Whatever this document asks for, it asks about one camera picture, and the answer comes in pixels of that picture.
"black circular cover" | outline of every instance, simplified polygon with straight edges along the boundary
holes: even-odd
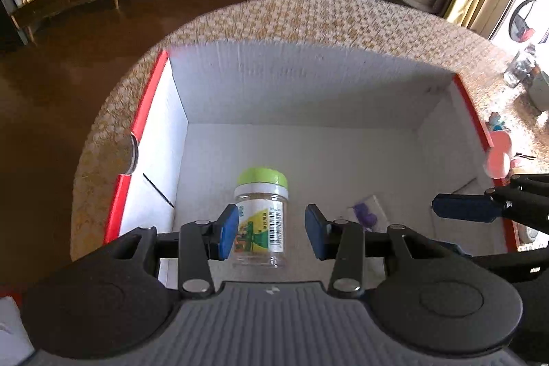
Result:
[[[399,259],[372,294],[387,333],[422,351],[466,356],[509,342],[522,301],[507,281],[457,255]]]
[[[21,318],[35,348],[66,358],[109,357],[164,323],[171,309],[166,288],[139,259],[101,256],[109,246],[23,296]]]

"barcode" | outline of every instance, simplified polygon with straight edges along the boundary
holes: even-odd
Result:
[[[282,211],[269,210],[269,250],[282,251]]]

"pink object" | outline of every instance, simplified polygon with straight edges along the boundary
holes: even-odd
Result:
[[[498,148],[488,151],[484,162],[484,172],[492,179],[504,179],[509,174],[511,159],[507,152]]]
[[[511,159],[511,169],[520,168],[524,165],[524,159],[520,157]]]
[[[513,150],[513,141],[509,132],[504,130],[495,130],[490,133],[493,146],[506,152],[509,157],[514,157],[515,152]]]

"wooden floor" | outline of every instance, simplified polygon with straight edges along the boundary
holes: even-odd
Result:
[[[120,77],[168,33],[245,0],[100,0],[64,12],[0,61],[0,286],[24,289],[70,262],[72,180]]]

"patterned tablecloth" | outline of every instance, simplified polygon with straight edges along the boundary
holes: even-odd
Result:
[[[368,49],[459,73],[481,119],[500,112],[517,150],[536,156],[530,172],[549,172],[549,119],[501,74],[511,59],[471,31],[393,3],[376,0],[254,0],[198,17],[153,46],[118,82],[84,144],[75,174],[71,256],[98,248],[114,183],[131,157],[129,130],[161,49],[218,40],[272,40]]]

